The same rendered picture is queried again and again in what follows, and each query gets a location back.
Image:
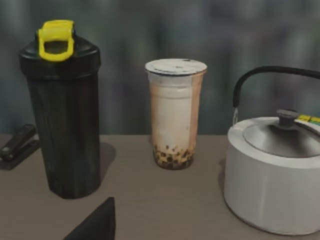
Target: brown table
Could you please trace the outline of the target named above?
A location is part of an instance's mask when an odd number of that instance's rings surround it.
[[[259,231],[237,219],[223,195],[225,136],[199,136],[193,165],[156,166],[148,136],[102,136],[101,187],[63,200],[49,191],[38,150],[0,171],[0,240],[60,240],[108,197],[115,197],[117,240],[319,240]]]

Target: shaker bottle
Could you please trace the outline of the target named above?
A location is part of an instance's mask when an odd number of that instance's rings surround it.
[[[70,20],[44,23],[19,53],[27,78],[49,188],[64,199],[100,185],[99,48]]]
[[[158,166],[179,170],[194,158],[200,91],[207,66],[190,59],[145,65],[151,93],[152,146]]]

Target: white sealed lid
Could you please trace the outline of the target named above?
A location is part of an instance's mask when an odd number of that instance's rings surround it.
[[[150,61],[145,69],[154,74],[185,76],[203,72],[207,65],[191,59],[168,58]]]

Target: gray background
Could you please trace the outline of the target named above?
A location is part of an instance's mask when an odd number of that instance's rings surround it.
[[[144,64],[189,58],[208,65],[199,134],[225,134],[237,79],[261,65],[320,70],[319,0],[0,0],[0,133],[34,123],[18,51],[44,21],[71,19],[101,49],[102,134],[149,134]],[[320,81],[263,74],[244,85],[240,119],[294,108],[320,116]]]

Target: yellow and green label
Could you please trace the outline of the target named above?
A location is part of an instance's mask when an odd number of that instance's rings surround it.
[[[320,117],[316,116],[309,116],[309,115],[300,115],[298,117],[298,120],[304,121],[304,122],[309,122],[311,124],[317,124],[320,126]]]

